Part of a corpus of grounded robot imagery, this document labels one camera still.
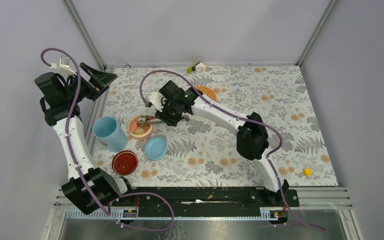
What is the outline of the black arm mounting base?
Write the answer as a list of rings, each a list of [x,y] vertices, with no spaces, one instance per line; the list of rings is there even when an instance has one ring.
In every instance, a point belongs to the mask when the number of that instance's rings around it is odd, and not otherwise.
[[[286,184],[284,197],[263,187],[133,187],[112,203],[132,207],[139,217],[251,218],[261,210],[282,211],[286,204],[299,207],[298,193]]]

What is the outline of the metal serving tongs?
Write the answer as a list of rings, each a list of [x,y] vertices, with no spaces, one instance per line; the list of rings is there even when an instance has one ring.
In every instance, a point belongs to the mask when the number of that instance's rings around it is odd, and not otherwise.
[[[182,116],[177,123],[166,123],[165,121],[163,121],[163,120],[161,120],[155,116],[152,116],[152,115],[139,115],[138,118],[146,118],[147,121],[149,122],[150,126],[165,124],[169,127],[176,127],[179,122],[188,122],[190,120],[190,118],[187,115]]]

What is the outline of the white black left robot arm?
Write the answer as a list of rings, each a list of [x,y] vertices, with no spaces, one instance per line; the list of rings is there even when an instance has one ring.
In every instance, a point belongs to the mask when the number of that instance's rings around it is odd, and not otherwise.
[[[124,206],[132,204],[135,192],[127,180],[116,180],[93,163],[78,105],[84,98],[98,99],[117,75],[82,62],[80,68],[90,76],[85,80],[68,64],[49,66],[51,71],[38,76],[34,83],[44,95],[39,102],[45,122],[58,135],[66,157],[68,182],[61,187],[64,196],[86,215],[104,210],[115,200]]]

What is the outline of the beige steamed bun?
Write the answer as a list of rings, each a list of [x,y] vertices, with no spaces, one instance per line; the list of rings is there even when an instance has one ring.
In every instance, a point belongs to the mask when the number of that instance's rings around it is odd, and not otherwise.
[[[132,132],[134,135],[143,135],[147,132],[148,130],[144,127],[141,127],[141,126],[137,126],[134,131]]]

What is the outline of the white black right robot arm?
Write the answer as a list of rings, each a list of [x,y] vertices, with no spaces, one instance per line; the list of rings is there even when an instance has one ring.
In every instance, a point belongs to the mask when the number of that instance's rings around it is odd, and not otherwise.
[[[237,152],[250,160],[262,177],[263,186],[268,190],[267,201],[279,206],[287,199],[285,190],[281,188],[281,180],[273,169],[274,165],[263,159],[263,153],[270,145],[268,125],[263,123],[258,113],[246,115],[235,112],[217,104],[194,87],[184,90],[171,80],[159,91],[149,93],[147,100],[157,109],[155,117],[167,126],[177,126],[185,114],[190,114],[228,130],[236,137]]]

